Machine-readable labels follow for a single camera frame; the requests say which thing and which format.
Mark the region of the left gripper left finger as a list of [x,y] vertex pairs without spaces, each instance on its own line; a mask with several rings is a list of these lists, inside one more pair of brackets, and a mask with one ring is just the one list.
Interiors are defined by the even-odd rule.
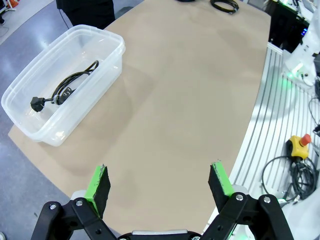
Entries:
[[74,231],[84,230],[91,240],[116,240],[103,221],[111,183],[108,168],[97,166],[84,197],[45,203],[34,227],[32,240],[69,240]]

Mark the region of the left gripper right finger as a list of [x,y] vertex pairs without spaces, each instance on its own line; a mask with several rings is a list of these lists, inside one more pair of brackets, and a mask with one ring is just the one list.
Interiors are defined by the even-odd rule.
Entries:
[[218,215],[201,236],[202,240],[228,240],[238,225],[248,226],[256,240],[292,240],[294,237],[277,198],[258,199],[236,192],[221,162],[210,165],[208,184]]

